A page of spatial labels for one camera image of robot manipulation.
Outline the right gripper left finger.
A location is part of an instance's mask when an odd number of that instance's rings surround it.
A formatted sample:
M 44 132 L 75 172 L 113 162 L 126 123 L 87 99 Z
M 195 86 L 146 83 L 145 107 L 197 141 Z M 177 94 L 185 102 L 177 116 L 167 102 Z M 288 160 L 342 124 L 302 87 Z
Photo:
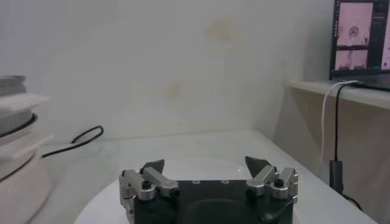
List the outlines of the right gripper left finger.
M 176 198 L 179 195 L 179 183 L 162 174 L 163 159 L 146 163 L 138 172 L 134 169 L 123 170 L 119 175 L 119 199 L 127 213 L 133 213 L 135 199 L 150 202 L 157 195 L 164 198 Z

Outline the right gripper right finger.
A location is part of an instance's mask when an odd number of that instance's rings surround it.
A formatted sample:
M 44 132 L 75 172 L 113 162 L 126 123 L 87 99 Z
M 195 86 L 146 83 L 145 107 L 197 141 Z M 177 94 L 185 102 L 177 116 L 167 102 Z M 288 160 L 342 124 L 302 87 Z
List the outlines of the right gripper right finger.
M 297 203 L 299 174 L 294 168 L 286 167 L 282 171 L 265 159 L 245 157 L 246 166 L 252 176 L 246 186 L 256 197 L 269 194 L 278 200 L 291 199 Z

